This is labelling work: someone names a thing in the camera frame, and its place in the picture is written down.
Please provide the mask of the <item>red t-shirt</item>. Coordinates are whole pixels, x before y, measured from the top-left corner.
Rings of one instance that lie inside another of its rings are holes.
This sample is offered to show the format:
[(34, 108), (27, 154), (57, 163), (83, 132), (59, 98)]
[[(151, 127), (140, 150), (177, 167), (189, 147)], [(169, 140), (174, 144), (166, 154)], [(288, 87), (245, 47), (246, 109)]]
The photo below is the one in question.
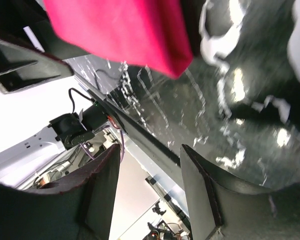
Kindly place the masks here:
[(56, 35), (98, 57), (173, 79), (193, 60), (177, 0), (46, 0)]

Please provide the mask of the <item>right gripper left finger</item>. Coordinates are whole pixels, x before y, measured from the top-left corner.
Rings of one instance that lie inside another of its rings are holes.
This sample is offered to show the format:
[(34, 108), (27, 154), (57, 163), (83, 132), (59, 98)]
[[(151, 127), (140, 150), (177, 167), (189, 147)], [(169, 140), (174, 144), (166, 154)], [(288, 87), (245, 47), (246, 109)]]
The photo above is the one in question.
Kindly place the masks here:
[(39, 189), (0, 184), (0, 240), (107, 240), (121, 160), (114, 144)]

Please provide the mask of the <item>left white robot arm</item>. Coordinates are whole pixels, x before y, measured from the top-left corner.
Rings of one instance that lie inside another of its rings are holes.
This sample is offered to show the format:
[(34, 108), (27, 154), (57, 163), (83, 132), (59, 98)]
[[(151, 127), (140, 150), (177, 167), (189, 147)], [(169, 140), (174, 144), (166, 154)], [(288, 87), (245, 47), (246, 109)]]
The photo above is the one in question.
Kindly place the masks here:
[[(0, 35), (0, 92), (16, 94), (74, 75), (62, 60), (9, 35)], [(0, 182), (15, 187), (45, 160), (66, 150), (52, 127), (0, 152)]]

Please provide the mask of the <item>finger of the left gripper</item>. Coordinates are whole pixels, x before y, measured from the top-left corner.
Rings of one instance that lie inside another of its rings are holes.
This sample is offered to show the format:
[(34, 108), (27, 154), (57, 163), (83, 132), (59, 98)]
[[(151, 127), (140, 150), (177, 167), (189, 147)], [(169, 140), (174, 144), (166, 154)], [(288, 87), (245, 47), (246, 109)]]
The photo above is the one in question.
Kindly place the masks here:
[(62, 60), (17, 39), (0, 37), (1, 93), (17, 93), (73, 75), (73, 69)]

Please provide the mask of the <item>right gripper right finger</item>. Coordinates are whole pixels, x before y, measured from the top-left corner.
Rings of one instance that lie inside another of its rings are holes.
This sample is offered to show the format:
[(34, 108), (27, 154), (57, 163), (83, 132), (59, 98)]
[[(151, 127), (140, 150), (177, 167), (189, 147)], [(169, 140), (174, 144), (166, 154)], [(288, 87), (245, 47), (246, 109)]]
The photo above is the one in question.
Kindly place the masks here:
[(279, 190), (250, 183), (188, 145), (180, 168), (195, 240), (300, 240), (300, 182)]

